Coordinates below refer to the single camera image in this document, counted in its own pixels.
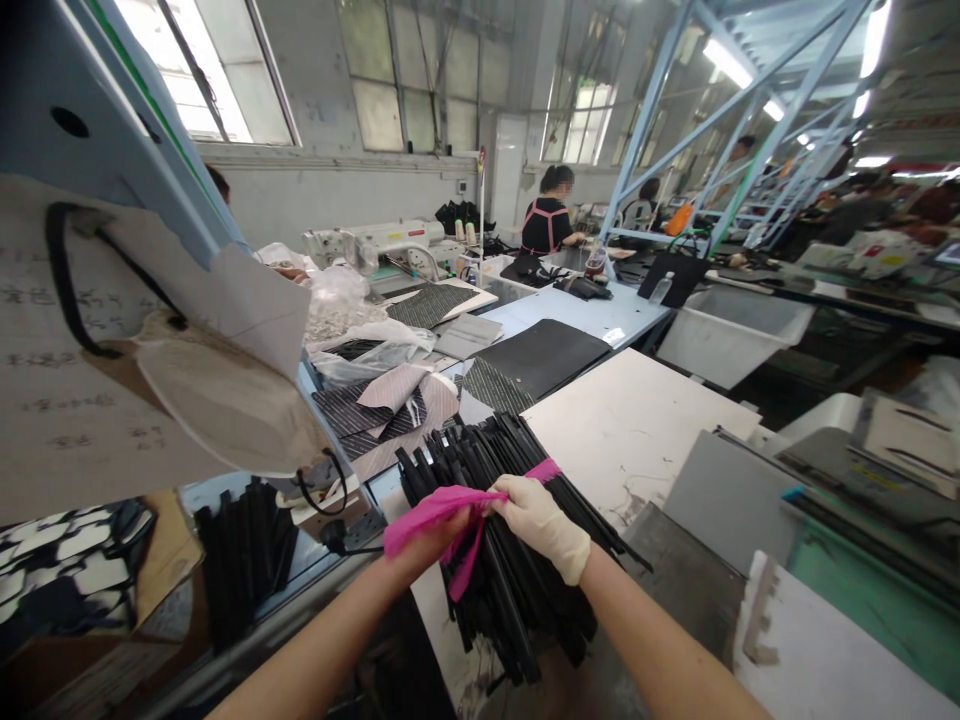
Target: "white plastic bin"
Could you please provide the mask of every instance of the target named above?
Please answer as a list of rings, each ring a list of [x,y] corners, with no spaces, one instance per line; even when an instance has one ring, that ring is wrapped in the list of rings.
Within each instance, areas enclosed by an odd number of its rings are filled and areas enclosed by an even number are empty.
[[[803,337],[815,308],[715,285],[694,295],[657,356],[728,390]]]

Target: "black strap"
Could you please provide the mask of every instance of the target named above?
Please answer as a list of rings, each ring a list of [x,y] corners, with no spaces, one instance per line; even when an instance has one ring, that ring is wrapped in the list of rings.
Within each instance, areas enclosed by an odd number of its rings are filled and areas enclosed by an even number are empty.
[[[47,206],[46,223],[44,226],[44,236],[47,242],[47,253],[50,256],[50,270],[53,273],[53,284],[57,290],[57,297],[60,300],[60,309],[63,311],[63,319],[67,323],[67,328],[74,339],[89,353],[99,357],[118,358],[123,353],[117,350],[100,347],[96,341],[90,337],[87,328],[83,324],[83,317],[80,314],[80,305],[77,302],[77,294],[73,287],[73,277],[70,275],[70,263],[67,257],[67,248],[64,229],[67,218],[70,213],[78,210],[88,210],[97,212],[91,208],[85,208],[74,203],[58,202]],[[186,317],[176,305],[170,300],[157,282],[150,277],[146,270],[140,267],[117,242],[110,237],[109,233],[103,228],[97,228],[94,235],[103,240],[108,246],[113,248],[114,252],[120,256],[120,259],[126,263],[127,267],[136,273],[137,277],[143,281],[153,293],[171,310],[177,317],[171,319],[171,324],[177,329],[184,329],[187,326]]]

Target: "hand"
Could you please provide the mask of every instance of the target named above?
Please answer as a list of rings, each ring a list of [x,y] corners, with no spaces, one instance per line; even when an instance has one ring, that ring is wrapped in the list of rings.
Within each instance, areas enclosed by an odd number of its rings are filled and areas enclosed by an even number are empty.
[[[278,273],[283,275],[287,280],[290,280],[297,285],[302,283],[304,280],[309,280],[310,276],[300,268],[273,268]]]
[[[564,515],[540,481],[501,475],[490,491],[510,496],[492,505],[513,533],[552,562],[567,585],[579,585],[590,557],[590,536]]]
[[[395,558],[387,559],[390,567],[396,569],[403,581],[409,586],[423,575],[446,551],[470,520],[470,509],[463,508],[449,520],[437,523],[424,531],[400,551]]]

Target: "black elastic cord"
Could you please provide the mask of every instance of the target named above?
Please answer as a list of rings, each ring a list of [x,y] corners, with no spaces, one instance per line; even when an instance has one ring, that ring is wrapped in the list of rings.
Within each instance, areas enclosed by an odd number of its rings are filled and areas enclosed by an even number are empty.
[[[97,342],[90,337],[86,326],[83,324],[83,316],[80,314],[80,304],[77,302],[76,290],[73,286],[73,277],[70,274],[70,261],[66,248],[66,224],[67,218],[71,213],[78,210],[87,210],[89,212],[98,212],[92,208],[85,208],[74,203],[57,202],[47,206],[47,214],[44,222],[44,239],[47,244],[47,253],[50,257],[50,270],[53,274],[53,285],[57,291],[57,298],[60,300],[60,310],[63,312],[63,319],[67,323],[67,328],[74,339],[90,354],[106,358],[118,358],[123,353],[116,350],[100,347]],[[174,319],[174,327],[183,329],[186,327],[186,317],[170,298],[150,277],[149,273],[140,267],[117,242],[110,237],[109,233],[102,228],[97,228],[94,234],[110,246],[116,252],[120,259],[129,267],[144,285],[153,291],[167,307],[177,314]]]
[[[312,497],[310,497],[310,492],[307,490],[307,484],[303,480],[303,471],[297,470],[297,485],[300,487],[300,492],[303,493],[303,498],[307,501],[307,505],[312,507],[321,515],[326,517],[337,517],[342,515],[347,509],[347,478],[343,474],[343,466],[340,465],[340,459],[337,457],[337,454],[330,450],[330,448],[324,448],[323,454],[333,460],[333,466],[337,469],[337,475],[340,476],[340,487],[343,488],[343,504],[340,506],[340,509],[336,512],[330,512],[329,510],[324,510],[322,507],[317,505]],[[333,487],[330,488],[330,493],[333,493]]]

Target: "cardboard box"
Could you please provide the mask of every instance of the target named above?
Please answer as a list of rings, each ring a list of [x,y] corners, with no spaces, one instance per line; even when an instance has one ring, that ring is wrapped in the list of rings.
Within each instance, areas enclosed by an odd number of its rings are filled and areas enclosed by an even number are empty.
[[[5,717],[132,717],[210,646],[203,546],[175,491],[143,500],[157,522],[137,574],[133,633],[31,641],[0,668]]]

